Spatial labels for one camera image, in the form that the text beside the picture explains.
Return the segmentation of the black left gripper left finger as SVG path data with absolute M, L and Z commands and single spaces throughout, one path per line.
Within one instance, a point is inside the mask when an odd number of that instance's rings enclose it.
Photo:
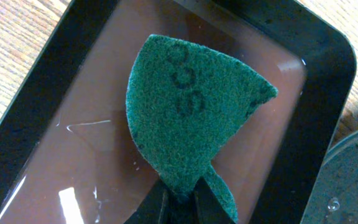
M 170 193 L 167 186 L 161 180 L 156 181 L 137 210 L 124 224 L 168 223 L 169 196 Z

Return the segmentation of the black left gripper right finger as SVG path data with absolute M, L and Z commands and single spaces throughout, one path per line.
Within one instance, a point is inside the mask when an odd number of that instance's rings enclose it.
M 193 214 L 195 224 L 235 224 L 203 177 L 193 190 Z

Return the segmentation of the green yellow sponge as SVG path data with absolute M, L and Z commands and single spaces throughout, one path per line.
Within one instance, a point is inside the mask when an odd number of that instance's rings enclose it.
M 234 196 L 211 161 L 277 89 L 240 60 L 209 47 L 152 34 L 132 67 L 126 93 L 131 136 L 176 198 L 204 178 L 237 221 Z

